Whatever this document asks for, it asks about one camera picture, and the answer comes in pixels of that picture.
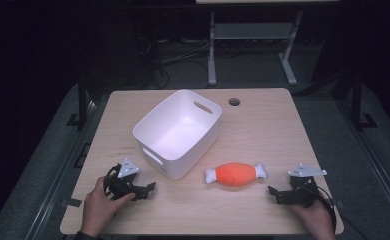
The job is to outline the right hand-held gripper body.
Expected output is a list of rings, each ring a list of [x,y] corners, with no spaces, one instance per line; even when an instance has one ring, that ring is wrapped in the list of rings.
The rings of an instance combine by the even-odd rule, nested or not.
[[[305,208],[313,205],[319,197],[319,190],[315,176],[326,176],[327,171],[305,164],[288,171],[289,183],[292,187],[290,202]]]

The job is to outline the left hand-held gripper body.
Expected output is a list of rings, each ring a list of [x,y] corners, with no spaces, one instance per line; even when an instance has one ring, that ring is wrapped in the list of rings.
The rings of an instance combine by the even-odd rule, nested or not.
[[[118,200],[129,193],[143,192],[143,187],[135,186],[133,180],[139,172],[128,158],[122,164],[113,166],[103,182],[104,193],[111,200]]]

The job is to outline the orange plush bone toy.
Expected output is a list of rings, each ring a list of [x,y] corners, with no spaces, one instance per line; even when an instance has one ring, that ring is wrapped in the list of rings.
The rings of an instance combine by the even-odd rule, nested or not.
[[[205,171],[207,184],[218,182],[228,187],[241,187],[252,183],[256,179],[266,178],[267,173],[262,164],[249,165],[232,162]]]

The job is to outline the white plastic basket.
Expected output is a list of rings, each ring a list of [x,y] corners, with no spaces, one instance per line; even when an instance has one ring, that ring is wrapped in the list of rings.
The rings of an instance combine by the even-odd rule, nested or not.
[[[190,90],[171,94],[134,127],[145,158],[170,179],[182,179],[219,135],[222,108]]]

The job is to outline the person's right hand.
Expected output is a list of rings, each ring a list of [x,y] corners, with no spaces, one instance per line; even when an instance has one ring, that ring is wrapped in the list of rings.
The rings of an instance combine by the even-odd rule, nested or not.
[[[289,208],[315,240],[336,240],[332,218],[321,202],[316,201],[308,208],[299,205],[290,205]]]

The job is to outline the person's left hand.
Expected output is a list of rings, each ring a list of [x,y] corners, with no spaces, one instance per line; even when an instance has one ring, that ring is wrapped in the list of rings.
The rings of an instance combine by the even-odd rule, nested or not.
[[[98,240],[116,212],[135,198],[135,194],[130,193],[118,200],[108,199],[104,192],[104,180],[104,177],[98,178],[94,189],[86,195],[82,224],[76,240]]]

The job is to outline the grey tape strip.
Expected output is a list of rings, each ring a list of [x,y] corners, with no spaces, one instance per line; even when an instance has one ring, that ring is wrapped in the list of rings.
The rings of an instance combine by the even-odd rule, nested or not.
[[[72,206],[77,208],[79,208],[81,204],[82,204],[81,200],[73,199],[73,198],[63,199],[60,203],[60,205],[63,207]]]

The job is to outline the black metal stand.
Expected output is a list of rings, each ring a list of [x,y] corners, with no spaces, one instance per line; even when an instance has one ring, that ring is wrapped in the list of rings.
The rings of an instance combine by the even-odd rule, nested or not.
[[[67,122],[68,126],[75,126],[82,130],[89,119],[91,104],[96,95],[96,79],[82,69],[77,71],[78,112],[72,114]]]
[[[342,69],[337,77],[337,83],[332,91],[336,100],[344,100],[351,94],[351,105],[349,118],[358,131],[364,128],[376,128],[377,124],[369,113],[361,111],[362,103],[362,81],[357,72],[350,69]]]

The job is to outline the white metal stand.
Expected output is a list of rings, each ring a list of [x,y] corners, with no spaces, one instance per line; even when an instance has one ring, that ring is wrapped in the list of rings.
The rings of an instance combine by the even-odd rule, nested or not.
[[[196,0],[200,6],[236,7],[243,5],[259,10],[261,7],[295,8],[295,15],[291,22],[261,22],[261,23],[218,23],[216,10],[210,13],[209,27],[209,54],[208,85],[217,84],[215,44],[219,40],[286,40],[287,45],[283,52],[278,54],[281,67],[290,86],[297,85],[297,79],[289,62],[289,57],[296,40],[304,12],[308,7],[331,6],[340,0]]]

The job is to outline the metal floor rail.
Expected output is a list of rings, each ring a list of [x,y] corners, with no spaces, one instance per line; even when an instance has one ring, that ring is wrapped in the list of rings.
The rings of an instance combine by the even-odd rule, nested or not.
[[[84,159],[81,151],[89,147],[93,138],[91,121],[96,109],[92,100],[84,104],[89,123],[80,126],[79,102],[64,101],[38,145],[28,170],[29,182],[40,188],[36,194],[40,202],[25,240],[63,238],[60,224],[80,174]]]
[[[358,144],[360,145],[360,148],[365,153],[366,158],[371,165],[371,169],[390,203],[390,176],[382,165],[381,158],[373,150],[372,145],[364,135],[363,130],[352,121],[350,110],[347,105],[342,101],[337,101],[336,106],[341,112],[347,125],[353,132]]]

